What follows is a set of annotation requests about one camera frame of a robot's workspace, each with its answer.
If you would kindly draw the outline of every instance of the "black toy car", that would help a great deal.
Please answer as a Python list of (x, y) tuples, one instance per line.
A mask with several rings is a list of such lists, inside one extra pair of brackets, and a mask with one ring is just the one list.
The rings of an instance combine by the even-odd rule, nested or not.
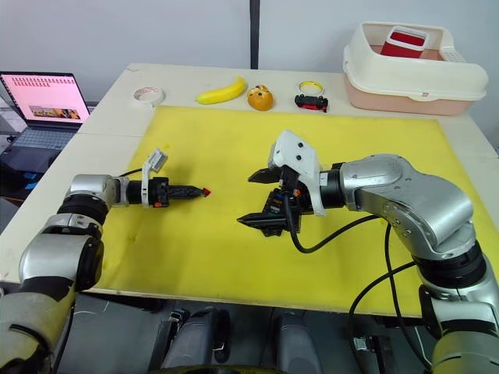
[(312, 109), (313, 111), (323, 111), (325, 113), (328, 101), (322, 96), (315, 97), (301, 94), (295, 96), (295, 104), (299, 108)]

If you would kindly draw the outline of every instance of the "laptop screen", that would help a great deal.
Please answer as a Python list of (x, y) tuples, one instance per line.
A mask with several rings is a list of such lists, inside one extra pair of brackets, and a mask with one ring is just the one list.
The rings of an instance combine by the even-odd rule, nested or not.
[(27, 121), (81, 125), (90, 115), (73, 74), (2, 72), (0, 78)]

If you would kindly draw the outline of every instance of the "yellow foam mat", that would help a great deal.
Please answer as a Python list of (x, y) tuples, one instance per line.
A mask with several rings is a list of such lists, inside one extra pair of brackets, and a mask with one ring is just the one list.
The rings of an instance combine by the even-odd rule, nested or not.
[[(261, 211), (273, 185), (248, 183), (267, 166), (271, 144), (291, 129), (314, 146), (320, 162), (353, 161), (397, 153), (419, 171), (454, 182), (472, 199), (482, 248), (499, 272), (499, 235), (440, 126), (432, 120), (352, 118), (159, 107), (130, 170), (159, 147), (168, 154), (160, 176), (171, 184), (212, 191), (206, 199), (172, 201), (169, 208), (114, 208), (104, 226), (104, 269), (96, 288), (261, 305), (348, 310), (354, 297), (386, 272), (381, 220), (347, 231), (314, 254), (293, 246), (288, 232), (265, 238), (236, 222)], [(304, 245), (361, 218), (346, 208), (302, 218)], [(396, 235), (392, 264), (410, 261)], [(406, 315), (419, 315), (416, 269), (396, 276)], [(388, 282), (372, 290), (360, 312), (392, 314)]]

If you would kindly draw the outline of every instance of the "plastic storage bin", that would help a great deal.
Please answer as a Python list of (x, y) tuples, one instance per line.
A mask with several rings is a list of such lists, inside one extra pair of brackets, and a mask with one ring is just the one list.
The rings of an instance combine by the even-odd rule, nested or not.
[[(393, 26), (428, 34), (420, 58), (380, 54)], [(467, 63), (442, 27), (361, 23), (345, 47), (343, 70), (349, 100), (362, 109), (456, 115), (487, 93), (485, 70)]]

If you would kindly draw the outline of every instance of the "cable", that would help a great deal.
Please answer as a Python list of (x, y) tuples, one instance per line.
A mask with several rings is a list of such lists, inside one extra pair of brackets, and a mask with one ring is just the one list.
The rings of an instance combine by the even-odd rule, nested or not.
[[(390, 262), (390, 230), (391, 230), (391, 225), (387, 225), (387, 230), (384, 234), (384, 258), (386, 259), (387, 262), (387, 270), (388, 273), (391, 272), (391, 262)], [(389, 276), (390, 278), (390, 287), (391, 287), (391, 295), (393, 297), (393, 306), (395, 307), (395, 314), (397, 315), (397, 321), (398, 325), (400, 326), (400, 330), (404, 334), (405, 340), (407, 340), (407, 344), (410, 346), (412, 351), (414, 352), (414, 355), (421, 361), (421, 363), (424, 365), (425, 369), (428, 371), (431, 371), (431, 365), (428, 364), (428, 362), (425, 361), (425, 358), (419, 351), (418, 347), (412, 340), (412, 338), (409, 336), (409, 332), (407, 330), (407, 327), (405, 326), (404, 319), (402, 318), (402, 314), (400, 312), (400, 305), (398, 304), (398, 297), (397, 297), (397, 288), (395, 286), (395, 279), (393, 278), (393, 275)]]
[(109, 300), (108, 300), (108, 302), (106, 302), (106, 305), (105, 305), (104, 309), (102, 310), (102, 312), (97, 313), (97, 312), (91, 312), (90, 310), (80, 310), (78, 312), (74, 312), (73, 314), (75, 316), (78, 315), (78, 314), (93, 314), (93, 315), (96, 316), (97, 314), (104, 313), (106, 311), (106, 309), (108, 308), (108, 306), (109, 306)]
[(69, 321), (68, 326), (65, 329), (64, 337), (62, 338), (61, 347), (59, 348), (59, 352), (57, 352), (57, 357), (54, 360), (54, 366), (52, 367), (52, 374), (56, 374), (59, 369), (59, 364), (62, 360), (62, 354), (64, 353), (65, 345), (68, 342), (69, 331), (71, 330), (71, 325), (73, 324), (73, 317), (75, 313), (75, 304), (71, 305), (71, 309), (69, 310)]
[(291, 209), (289, 207), (289, 197), (287, 197), (287, 196), (284, 196), (284, 212), (286, 215), (286, 221), (288, 222), (288, 229), (289, 229), (289, 233), (291, 234), (291, 239), (293, 240), (293, 244), (295, 245), (296, 249), (298, 249), (301, 253), (315, 252), (318, 249), (321, 249), (322, 247), (324, 247), (328, 242), (330, 242), (331, 240), (333, 240), (334, 238), (336, 238), (340, 234), (343, 234), (345, 231), (347, 231), (351, 228), (354, 228), (358, 224), (363, 224), (364, 222), (375, 220), (376, 218), (379, 218), (378, 216), (371, 215), (371, 216), (360, 218), (357, 221), (350, 222), (349, 224), (347, 224), (347, 225), (343, 226), (342, 228), (338, 229), (337, 231), (333, 232), (331, 235), (329, 235), (327, 238), (325, 238), (321, 242), (318, 242), (316, 245), (309, 247), (309, 248), (305, 248), (300, 244), (300, 242), (298, 240), (298, 235), (296, 234), (295, 225), (293, 223)]
[(350, 344), (350, 349), (352, 350), (353, 357), (355, 358), (357, 365), (359, 366), (360, 372), (362, 373), (367, 373), (367, 371), (363, 367), (363, 363), (360, 359), (359, 352), (356, 350), (356, 346), (353, 342), (353, 315), (356, 312), (357, 305), (360, 303), (360, 301), (363, 299), (364, 296), (366, 296), (367, 292), (369, 292), (374, 286), (378, 285), (385, 279), (389, 277), (393, 277), (396, 273), (400, 273), (401, 271), (410, 268), (411, 266), (416, 265), (413, 261), (410, 263), (406, 263), (405, 265), (399, 266), (398, 268), (392, 270), (391, 272), (388, 272), (381, 277), (373, 280), (371, 283), (369, 283), (356, 297), (356, 299), (353, 301), (352, 306), (350, 307), (349, 310), (349, 315), (347, 317), (347, 331), (349, 333), (349, 344)]
[(426, 353), (424, 351), (423, 342), (421, 341), (421, 336), (419, 335), (419, 331), (418, 331), (417, 326), (414, 326), (414, 331), (416, 332), (416, 336), (418, 337), (419, 346), (421, 347), (421, 353), (423, 354), (423, 357), (426, 360), (426, 362), (428, 362), (428, 364), (431, 365), (431, 361), (428, 359), (428, 357), (426, 356)]
[(139, 171), (142, 171), (142, 168), (127, 171), (126, 173), (121, 174), (120, 177), (126, 177), (127, 175), (138, 173)]

